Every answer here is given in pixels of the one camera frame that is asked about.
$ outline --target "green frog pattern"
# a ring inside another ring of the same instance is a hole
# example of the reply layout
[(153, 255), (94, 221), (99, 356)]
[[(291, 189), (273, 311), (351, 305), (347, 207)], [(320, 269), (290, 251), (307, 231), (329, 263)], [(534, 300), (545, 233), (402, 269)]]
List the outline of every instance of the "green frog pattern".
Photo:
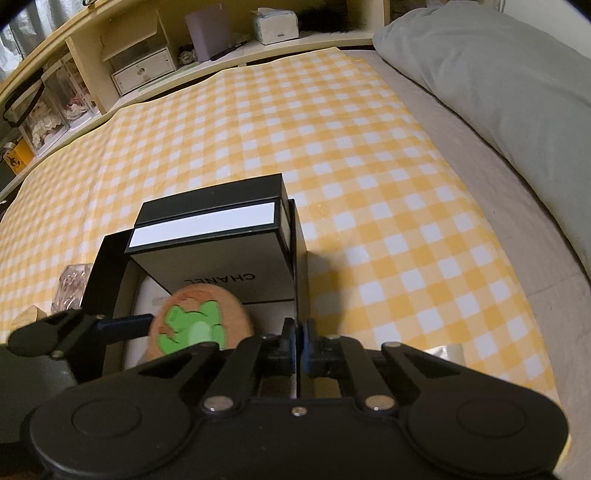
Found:
[(185, 312), (174, 305), (164, 318), (173, 334), (158, 335), (158, 347), (165, 353), (173, 353), (201, 342), (217, 342), (221, 348), (226, 344), (226, 335), (222, 326), (222, 311), (218, 302), (203, 302), (198, 312)]

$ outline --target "beige mattress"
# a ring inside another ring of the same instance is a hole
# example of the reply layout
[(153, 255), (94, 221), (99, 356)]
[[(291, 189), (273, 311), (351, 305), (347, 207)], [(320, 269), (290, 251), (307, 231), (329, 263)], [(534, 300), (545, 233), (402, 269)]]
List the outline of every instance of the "beige mattress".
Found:
[(523, 179), (454, 112), (376, 52), (346, 53), (367, 61), (406, 104), (494, 228), (544, 336), (569, 418), (573, 444), (560, 475), (589, 478), (591, 288), (570, 244)]

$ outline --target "checkered tablecloth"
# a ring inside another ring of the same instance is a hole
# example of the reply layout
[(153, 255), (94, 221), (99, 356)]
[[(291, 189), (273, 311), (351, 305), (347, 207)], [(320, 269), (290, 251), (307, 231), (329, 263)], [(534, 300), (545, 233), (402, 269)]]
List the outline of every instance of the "checkered tablecloth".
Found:
[(337, 49), (222, 71), (120, 110), (29, 175), (0, 224), (2, 339), (49, 311), (146, 200), (282, 172), (309, 250), (314, 317), (368, 347), (461, 343), (467, 364), (557, 398), (496, 236), (395, 93)]

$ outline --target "silver rivet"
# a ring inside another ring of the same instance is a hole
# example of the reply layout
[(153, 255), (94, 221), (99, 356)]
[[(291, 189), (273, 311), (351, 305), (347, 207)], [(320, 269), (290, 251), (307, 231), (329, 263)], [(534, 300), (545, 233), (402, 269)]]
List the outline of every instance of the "silver rivet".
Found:
[(394, 399), (387, 395), (372, 395), (365, 399), (365, 406), (373, 411), (389, 410), (395, 405)]
[(294, 417), (303, 417), (308, 413), (308, 409), (306, 407), (293, 407), (291, 409), (291, 414)]
[(206, 398), (203, 406), (209, 411), (226, 411), (234, 406), (234, 402), (230, 397), (225, 395), (215, 395), (214, 397)]

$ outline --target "white tissue package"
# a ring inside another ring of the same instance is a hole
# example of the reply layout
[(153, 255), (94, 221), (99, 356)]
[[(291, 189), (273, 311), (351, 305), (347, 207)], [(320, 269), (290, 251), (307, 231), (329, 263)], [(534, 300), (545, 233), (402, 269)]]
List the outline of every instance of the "white tissue package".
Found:
[(259, 8), (254, 12), (256, 39), (263, 45), (270, 45), (300, 36), (297, 16), (291, 10)]

